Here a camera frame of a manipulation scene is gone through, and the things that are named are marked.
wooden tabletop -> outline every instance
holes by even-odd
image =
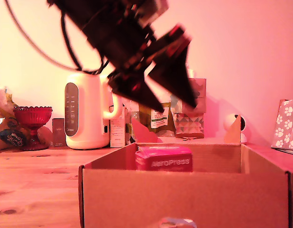
[[[114,150],[0,151],[0,228],[80,228],[78,167]],[[262,155],[293,172],[293,155]]]

pink box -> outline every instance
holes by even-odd
[[[137,170],[193,171],[192,152],[182,146],[143,146],[135,154]]]

electric kettle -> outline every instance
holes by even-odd
[[[122,112],[121,98],[110,92],[106,75],[78,73],[65,86],[65,134],[72,149],[96,149],[110,142],[109,120]],[[109,101],[113,101],[113,112]]]

small cardboard carton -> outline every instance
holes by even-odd
[[[137,171],[133,143],[79,168],[81,226],[146,228],[162,218],[198,228],[293,228],[293,174],[244,144],[181,143],[193,172]],[[178,143],[160,143],[174,146]]]

paw print bag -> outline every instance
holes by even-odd
[[[293,100],[281,100],[271,147],[293,154]]]

